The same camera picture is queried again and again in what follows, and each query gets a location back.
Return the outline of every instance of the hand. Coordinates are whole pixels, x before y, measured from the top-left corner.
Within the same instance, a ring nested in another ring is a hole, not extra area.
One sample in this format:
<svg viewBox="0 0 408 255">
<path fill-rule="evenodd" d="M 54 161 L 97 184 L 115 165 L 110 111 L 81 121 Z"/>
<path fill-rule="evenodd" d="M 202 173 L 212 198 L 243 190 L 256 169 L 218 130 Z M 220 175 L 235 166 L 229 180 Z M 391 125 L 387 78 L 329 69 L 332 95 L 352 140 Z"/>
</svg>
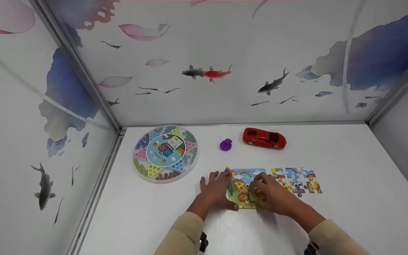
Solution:
<svg viewBox="0 0 408 255">
<path fill-rule="evenodd" d="M 230 210 L 238 210 L 238 204 L 226 198 L 226 190 L 231 181 L 231 172 L 229 168 L 220 174 L 218 171 L 211 172 L 209 175 L 209 183 L 205 183 L 204 176 L 201 177 L 201 194 L 203 199 L 210 201 L 211 207 L 225 208 Z"/>
<path fill-rule="evenodd" d="M 201 193 L 194 199 L 187 211 L 199 216 L 203 221 L 212 208 L 225 208 L 238 210 L 238 205 L 226 198 L 226 189 L 231 181 L 229 168 L 220 174 L 218 171 L 211 172 L 209 183 L 205 183 L 204 176 L 201 177 Z"/>
<path fill-rule="evenodd" d="M 293 217 L 297 210 L 306 205 L 270 174 L 260 173 L 255 176 L 250 188 L 253 188 L 260 198 L 256 205 L 273 213 Z"/>
</svg>

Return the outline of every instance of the red toy car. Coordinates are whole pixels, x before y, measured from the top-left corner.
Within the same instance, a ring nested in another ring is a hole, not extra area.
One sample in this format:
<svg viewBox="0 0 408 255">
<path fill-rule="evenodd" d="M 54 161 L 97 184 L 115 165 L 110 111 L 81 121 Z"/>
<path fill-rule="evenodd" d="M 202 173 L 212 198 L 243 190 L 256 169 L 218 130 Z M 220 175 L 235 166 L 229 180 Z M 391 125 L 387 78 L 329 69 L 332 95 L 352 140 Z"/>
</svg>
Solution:
<svg viewBox="0 0 408 255">
<path fill-rule="evenodd" d="M 266 148 L 282 149 L 286 146 L 286 139 L 282 134 L 253 127 L 246 128 L 243 131 L 243 141 L 249 145 Z"/>
</svg>

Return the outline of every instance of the rainbow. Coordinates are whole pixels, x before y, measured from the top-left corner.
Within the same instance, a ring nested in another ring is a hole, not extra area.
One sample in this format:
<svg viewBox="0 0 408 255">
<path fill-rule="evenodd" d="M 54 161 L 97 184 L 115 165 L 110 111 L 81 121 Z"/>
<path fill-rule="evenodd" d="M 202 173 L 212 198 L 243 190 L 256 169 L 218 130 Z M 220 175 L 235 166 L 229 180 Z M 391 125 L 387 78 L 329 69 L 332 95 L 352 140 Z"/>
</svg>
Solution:
<svg viewBox="0 0 408 255">
<path fill-rule="evenodd" d="M 246 174 L 248 174 L 248 176 L 250 176 L 250 178 L 254 178 L 253 174 L 251 174 L 251 173 L 250 173 L 249 171 L 247 171 L 247 170 L 240 170 L 240 171 L 237 172 L 238 175 L 241 174 L 241 173 L 246 173 Z"/>
</svg>

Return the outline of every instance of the child's hand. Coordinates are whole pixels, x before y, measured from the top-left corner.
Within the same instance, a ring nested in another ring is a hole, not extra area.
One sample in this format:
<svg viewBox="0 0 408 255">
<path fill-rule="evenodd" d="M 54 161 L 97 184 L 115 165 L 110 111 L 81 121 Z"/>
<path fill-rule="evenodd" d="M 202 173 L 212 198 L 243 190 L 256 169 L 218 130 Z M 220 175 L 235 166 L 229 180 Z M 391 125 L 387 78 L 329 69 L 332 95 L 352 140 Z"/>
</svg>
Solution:
<svg viewBox="0 0 408 255">
<path fill-rule="evenodd" d="M 211 172 L 209 183 L 206 184 L 204 176 L 201 177 L 201 194 L 203 199 L 209 201 L 211 207 L 238 210 L 238 205 L 226 198 L 226 189 L 231 181 L 229 168 L 219 174 L 218 171 Z"/>
</svg>

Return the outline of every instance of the white table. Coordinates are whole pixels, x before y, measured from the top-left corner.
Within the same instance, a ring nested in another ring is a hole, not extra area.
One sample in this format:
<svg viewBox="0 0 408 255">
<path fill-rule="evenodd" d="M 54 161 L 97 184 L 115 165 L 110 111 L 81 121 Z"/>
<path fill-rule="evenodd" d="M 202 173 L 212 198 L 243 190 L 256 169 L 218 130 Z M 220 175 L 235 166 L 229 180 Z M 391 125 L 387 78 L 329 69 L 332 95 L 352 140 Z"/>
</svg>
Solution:
<svg viewBox="0 0 408 255">
<path fill-rule="evenodd" d="M 149 255 L 198 193 L 199 178 L 230 168 L 305 167 L 323 194 L 303 200 L 376 255 L 408 254 L 408 183 L 366 125 L 258 126 L 283 134 L 283 151 L 244 145 L 247 126 L 191 126 L 201 149 L 196 167 L 170 184 L 134 172 L 132 153 L 151 128 L 129 128 L 84 240 L 82 255 Z M 222 152 L 220 141 L 232 139 Z M 308 238 L 292 220 L 256 210 L 211 213 L 209 255 L 303 254 Z"/>
</svg>

